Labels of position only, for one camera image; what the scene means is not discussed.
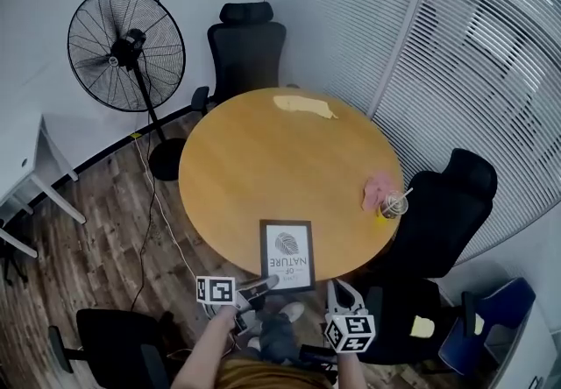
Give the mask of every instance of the fan base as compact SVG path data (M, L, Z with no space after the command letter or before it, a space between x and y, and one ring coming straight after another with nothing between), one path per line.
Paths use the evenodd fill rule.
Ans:
M185 141L183 138L170 138L154 148L148 165L156 179L171 181L179 178L179 162Z

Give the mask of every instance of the wooden floor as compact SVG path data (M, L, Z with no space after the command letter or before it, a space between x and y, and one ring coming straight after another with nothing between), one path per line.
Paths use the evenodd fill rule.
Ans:
M166 127L170 136L185 137L199 120L196 114ZM146 156L147 137L138 141ZM177 182L157 182L164 212L179 246L198 275L248 275L218 256L199 237L181 204ZM36 260L18 255L29 277L27 285L0 281L0 365L9 387L25 389L98 387L86 364L73 362L75 374L62 371L47 341L47 327L57 325L68 348L80 347L75 313L81 308L128 310L139 289L138 253L148 224L151 189L138 150L131 143L80 174L60 193L88 219L84 225L49 200L40 203L21 229L37 248ZM144 254L146 285L135 310L160 318L174 313L189 346L202 333L207 319L195 303L195 284L160 214L153 222ZM295 324L300 340L320 344L322 291L301 294L305 316ZM278 296L272 303L282 304ZM429 389L468 387L455 376L420 377L409 366L367 366L371 388Z

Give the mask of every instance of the fingerprint graphic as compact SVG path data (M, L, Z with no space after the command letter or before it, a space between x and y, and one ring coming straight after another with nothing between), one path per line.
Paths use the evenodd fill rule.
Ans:
M274 246L284 255L295 255L298 253L298 243L295 238L288 233L282 232L274 241Z

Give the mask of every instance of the window blinds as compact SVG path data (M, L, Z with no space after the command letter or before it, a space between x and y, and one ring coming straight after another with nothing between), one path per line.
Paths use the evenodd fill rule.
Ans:
M464 147L499 175L462 262L561 198L561 0L419 0L373 121L408 181Z
M267 1L288 30L281 81L326 91L367 112L408 26L411 0Z

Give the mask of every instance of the fan stand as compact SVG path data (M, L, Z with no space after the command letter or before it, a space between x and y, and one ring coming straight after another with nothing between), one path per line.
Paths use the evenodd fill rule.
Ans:
M144 77L140 73L140 68L138 67L138 61L135 60L132 66L134 75L137 78L138 87L140 92L144 97L146 107L148 108L148 113L153 121L153 126L160 137L160 144L157 145L148 159L148 166L152 172L154 178L158 180L177 180L179 178L179 162L181 161L181 153L183 152L183 146L185 146L186 140L183 138L170 138L166 139L164 131L161 129L161 123L158 117L156 117L156 112L150 101L150 96L146 91L146 85L144 84Z

